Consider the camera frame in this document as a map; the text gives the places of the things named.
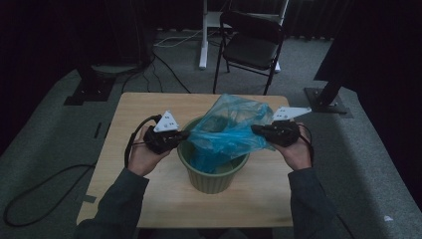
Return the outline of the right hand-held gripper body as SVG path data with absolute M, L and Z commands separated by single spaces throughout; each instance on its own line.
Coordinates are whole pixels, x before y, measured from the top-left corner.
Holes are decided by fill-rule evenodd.
M 299 126 L 294 118 L 311 113 L 311 108 L 279 107 L 273 115 L 270 124 L 269 142 L 287 147 L 298 141 L 300 137 Z

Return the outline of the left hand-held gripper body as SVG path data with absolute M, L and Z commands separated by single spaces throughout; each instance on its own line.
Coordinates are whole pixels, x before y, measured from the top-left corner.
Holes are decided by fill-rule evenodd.
M 162 154 L 176 146 L 172 146 L 170 141 L 179 131 L 179 124 L 176 122 L 171 111 L 166 111 L 156 120 L 156 125 L 151 125 L 144 135 L 144 143 L 147 148 L 156 154 Z

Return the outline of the blue plastic bag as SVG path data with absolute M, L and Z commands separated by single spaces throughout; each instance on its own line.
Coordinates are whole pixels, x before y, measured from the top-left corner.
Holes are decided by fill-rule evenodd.
M 190 131 L 188 141 L 195 148 L 191 165 L 213 173 L 226 162 L 269 147 L 262 136 L 252 132 L 251 126 L 269 124 L 273 113 L 267 103 L 222 95 Z

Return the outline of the green ribbed waste bin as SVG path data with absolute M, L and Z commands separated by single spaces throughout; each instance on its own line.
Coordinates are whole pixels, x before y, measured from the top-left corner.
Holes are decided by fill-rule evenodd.
M 246 153 L 234 157 L 229 151 L 212 142 L 206 141 L 201 145 L 190 139 L 177 146 L 177 154 L 187 169 L 192 186 L 206 194 L 226 190 L 250 156 Z

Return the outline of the person's right hand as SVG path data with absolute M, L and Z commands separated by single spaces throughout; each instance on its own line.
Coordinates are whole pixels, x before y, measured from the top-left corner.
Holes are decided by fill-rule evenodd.
M 281 153 L 292 170 L 301 170 L 313 166 L 314 153 L 307 127 L 299 122 L 299 129 L 301 136 L 294 144 L 288 147 L 273 144 L 273 147 Z

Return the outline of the person's left hand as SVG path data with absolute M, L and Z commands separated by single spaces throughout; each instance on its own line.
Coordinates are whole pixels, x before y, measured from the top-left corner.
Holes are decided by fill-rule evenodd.
M 149 174 L 164 157 L 170 154 L 170 150 L 156 154 L 147 148 L 143 140 L 147 130 L 147 126 L 141 128 L 139 138 L 131 146 L 127 165 L 129 171 L 139 176 Z

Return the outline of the black floor stand base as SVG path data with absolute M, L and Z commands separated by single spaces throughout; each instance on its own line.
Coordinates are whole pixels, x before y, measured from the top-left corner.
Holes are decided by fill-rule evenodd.
M 313 112 L 348 115 L 349 108 L 343 104 L 341 98 L 338 96 L 339 90 L 343 85 L 343 80 L 328 80 L 315 76 L 315 81 L 325 81 L 326 85 L 323 88 L 304 88 Z
M 81 80 L 65 106 L 81 106 L 85 102 L 106 102 L 115 82 L 115 76 L 96 72 L 91 66 L 78 67 Z

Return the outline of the black folding chair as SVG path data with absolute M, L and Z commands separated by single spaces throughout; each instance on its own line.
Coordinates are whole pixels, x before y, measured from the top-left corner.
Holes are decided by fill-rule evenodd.
M 213 93 L 216 93 L 221 60 L 226 70 L 238 68 L 267 77 L 263 95 L 273 81 L 285 31 L 275 20 L 238 11 L 225 11 L 219 17 L 222 40 L 219 45 Z

